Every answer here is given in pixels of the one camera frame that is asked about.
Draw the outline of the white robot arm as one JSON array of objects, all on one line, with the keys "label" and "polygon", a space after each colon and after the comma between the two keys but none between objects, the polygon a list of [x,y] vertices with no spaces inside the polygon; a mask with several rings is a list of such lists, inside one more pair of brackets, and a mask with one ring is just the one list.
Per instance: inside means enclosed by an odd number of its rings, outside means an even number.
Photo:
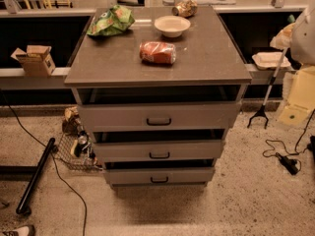
[{"label": "white robot arm", "polygon": [[289,48],[293,60],[315,64],[315,4],[308,5],[294,23],[283,28],[270,42],[276,49]]}]

